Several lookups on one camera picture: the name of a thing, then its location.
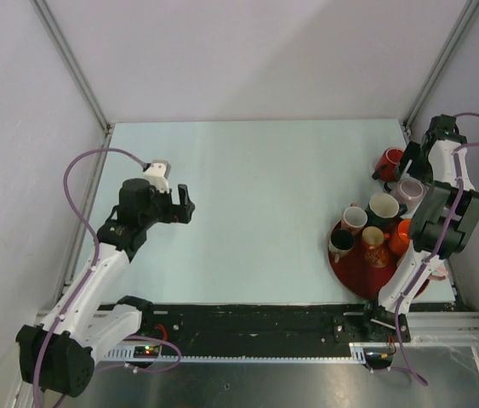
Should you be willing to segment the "red mug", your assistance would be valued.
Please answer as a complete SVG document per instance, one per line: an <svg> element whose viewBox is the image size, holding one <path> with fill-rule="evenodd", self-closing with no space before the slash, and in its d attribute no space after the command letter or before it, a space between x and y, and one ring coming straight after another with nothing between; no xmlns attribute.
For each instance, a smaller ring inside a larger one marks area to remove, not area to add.
<svg viewBox="0 0 479 408"><path fill-rule="evenodd" d="M385 182L396 181L396 168L402 159L403 153L403 149L396 147L386 149L374 168L372 179Z"/></svg>

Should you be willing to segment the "mauve mug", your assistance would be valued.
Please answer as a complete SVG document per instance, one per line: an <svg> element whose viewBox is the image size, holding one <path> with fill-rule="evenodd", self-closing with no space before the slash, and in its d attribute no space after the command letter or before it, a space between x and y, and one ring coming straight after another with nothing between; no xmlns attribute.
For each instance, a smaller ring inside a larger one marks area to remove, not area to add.
<svg viewBox="0 0 479 408"><path fill-rule="evenodd" d="M422 201L425 187L415 178L401 178L398 181L385 182L384 188L400 206L405 207L402 214L411 214Z"/></svg>

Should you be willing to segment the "dark green mug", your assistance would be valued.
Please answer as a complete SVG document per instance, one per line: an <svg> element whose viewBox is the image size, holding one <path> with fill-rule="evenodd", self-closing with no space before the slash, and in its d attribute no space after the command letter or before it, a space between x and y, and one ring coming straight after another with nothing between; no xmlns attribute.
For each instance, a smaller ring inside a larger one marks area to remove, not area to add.
<svg viewBox="0 0 479 408"><path fill-rule="evenodd" d="M408 207L388 193L378 193L370 197L365 211L367 226L384 229L394 218L404 215Z"/></svg>

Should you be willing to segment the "large orange mug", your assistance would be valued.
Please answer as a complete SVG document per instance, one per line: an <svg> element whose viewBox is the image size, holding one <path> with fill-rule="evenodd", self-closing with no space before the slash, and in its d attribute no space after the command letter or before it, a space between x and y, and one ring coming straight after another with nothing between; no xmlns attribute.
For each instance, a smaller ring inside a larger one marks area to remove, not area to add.
<svg viewBox="0 0 479 408"><path fill-rule="evenodd" d="M397 256L403 255L409 247L409 227L411 219L403 219L391 233L388 246L390 250Z"/></svg>

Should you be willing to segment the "salmon pink printed mug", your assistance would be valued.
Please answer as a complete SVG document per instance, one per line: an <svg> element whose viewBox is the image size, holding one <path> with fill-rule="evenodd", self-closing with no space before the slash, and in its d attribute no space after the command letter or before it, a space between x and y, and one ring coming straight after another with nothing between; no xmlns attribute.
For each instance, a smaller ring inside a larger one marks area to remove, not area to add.
<svg viewBox="0 0 479 408"><path fill-rule="evenodd" d="M366 211L357 205L350 205L343 211L340 226L343 230L357 235L363 230L367 222L368 215Z"/></svg>

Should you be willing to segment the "small orange-red mug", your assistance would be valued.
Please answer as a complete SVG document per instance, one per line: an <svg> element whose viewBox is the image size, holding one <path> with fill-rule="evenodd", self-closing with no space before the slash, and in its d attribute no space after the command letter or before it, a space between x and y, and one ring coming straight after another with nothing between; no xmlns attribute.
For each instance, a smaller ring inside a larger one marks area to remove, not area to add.
<svg viewBox="0 0 479 408"><path fill-rule="evenodd" d="M387 241L391 235L388 232L384 232L382 229L368 226L363 229L361 240L364 253L381 250L385 253L389 252Z"/></svg>

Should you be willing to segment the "brown patterned mug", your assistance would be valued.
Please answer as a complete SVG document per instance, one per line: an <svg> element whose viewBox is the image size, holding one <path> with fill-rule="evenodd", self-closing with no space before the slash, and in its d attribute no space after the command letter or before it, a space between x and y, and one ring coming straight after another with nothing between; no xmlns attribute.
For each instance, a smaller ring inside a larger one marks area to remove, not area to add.
<svg viewBox="0 0 479 408"><path fill-rule="evenodd" d="M346 229L336 229L329 238L331 259L338 263L355 245L355 236Z"/></svg>

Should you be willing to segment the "light pink mug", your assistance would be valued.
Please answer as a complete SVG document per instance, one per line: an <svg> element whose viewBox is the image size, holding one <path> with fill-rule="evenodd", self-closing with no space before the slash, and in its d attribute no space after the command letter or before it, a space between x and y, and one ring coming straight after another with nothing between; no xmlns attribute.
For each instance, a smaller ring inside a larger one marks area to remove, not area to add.
<svg viewBox="0 0 479 408"><path fill-rule="evenodd" d="M434 269L430 275L427 277L430 281L444 281L449 277L447 268L444 265L441 265L437 269Z"/></svg>

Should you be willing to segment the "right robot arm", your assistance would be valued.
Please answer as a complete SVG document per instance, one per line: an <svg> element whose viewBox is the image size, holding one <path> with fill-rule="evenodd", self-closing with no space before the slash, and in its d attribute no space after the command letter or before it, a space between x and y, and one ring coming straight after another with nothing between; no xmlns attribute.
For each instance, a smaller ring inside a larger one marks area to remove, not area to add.
<svg viewBox="0 0 479 408"><path fill-rule="evenodd" d="M378 304L407 314L420 287L451 255L465 249L479 221L479 191L470 181L466 154L470 143L459 132L464 112L431 118L421 141L408 143L396 176L419 181L426 192L412 213L410 243L396 272L378 293Z"/></svg>

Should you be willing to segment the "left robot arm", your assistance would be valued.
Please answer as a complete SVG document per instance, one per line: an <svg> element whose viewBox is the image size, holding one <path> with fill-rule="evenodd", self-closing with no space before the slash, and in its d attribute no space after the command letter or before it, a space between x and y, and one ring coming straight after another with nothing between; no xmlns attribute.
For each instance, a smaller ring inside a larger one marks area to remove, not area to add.
<svg viewBox="0 0 479 408"><path fill-rule="evenodd" d="M105 291L132 263L154 224L188 224L195 211L186 185L179 184L179 201L169 189L159 190L145 178L123 182L118 203L99 227L94 251L83 275L35 326L20 328L20 373L35 391L51 390L79 396L95 367L127 337L148 338L156 327L151 302L138 297L120 299L111 312L96 318Z"/></svg>

